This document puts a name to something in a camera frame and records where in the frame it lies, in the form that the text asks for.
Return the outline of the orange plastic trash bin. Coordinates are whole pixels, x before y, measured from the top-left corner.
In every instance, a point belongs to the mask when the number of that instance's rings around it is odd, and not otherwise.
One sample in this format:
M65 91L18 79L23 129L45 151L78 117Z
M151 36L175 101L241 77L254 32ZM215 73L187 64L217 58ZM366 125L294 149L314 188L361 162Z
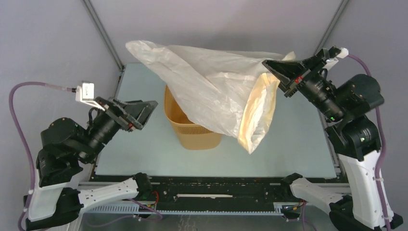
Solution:
M180 144L187 150L207 150L221 143L222 135L191 122L174 99L168 86L164 93L164 112Z

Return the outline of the translucent white trash bag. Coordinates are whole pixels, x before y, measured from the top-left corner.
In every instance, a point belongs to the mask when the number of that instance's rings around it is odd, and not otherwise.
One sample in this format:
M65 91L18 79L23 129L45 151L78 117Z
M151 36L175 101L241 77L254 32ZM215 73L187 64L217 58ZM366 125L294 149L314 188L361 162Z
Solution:
M270 128L280 83L263 62L296 58L294 52L221 51L146 40L129 41L126 49L167 84L191 122L236 138L249 154Z

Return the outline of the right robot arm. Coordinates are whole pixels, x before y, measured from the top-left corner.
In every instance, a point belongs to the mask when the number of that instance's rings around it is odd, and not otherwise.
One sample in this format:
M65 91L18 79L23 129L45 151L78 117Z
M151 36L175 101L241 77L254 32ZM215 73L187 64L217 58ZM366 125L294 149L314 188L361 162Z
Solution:
M280 196L309 202L325 212L339 231L390 231L403 218L390 207L381 165L386 144L381 122L367 117L384 103L378 81L369 71L336 87L327 79L332 65L349 57L346 48L322 49L300 61L265 60L263 65L279 80L286 97L301 93L330 123L325 129L345 173L351 193L330 192L298 173L281 180Z

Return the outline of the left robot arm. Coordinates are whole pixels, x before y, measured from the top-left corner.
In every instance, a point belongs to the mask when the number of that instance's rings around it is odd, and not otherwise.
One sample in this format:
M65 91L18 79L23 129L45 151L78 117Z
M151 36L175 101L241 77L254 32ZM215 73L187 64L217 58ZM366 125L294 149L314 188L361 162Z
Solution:
M141 130L157 107L156 101L124 102L97 97L91 101L88 127L62 117L41 132L42 149L35 163L35 187L27 198L29 231L70 223L98 206L123 200L147 200L152 184L145 173L127 180L91 190L69 187L72 177L82 171L82 164L93 164L99 153L119 131Z

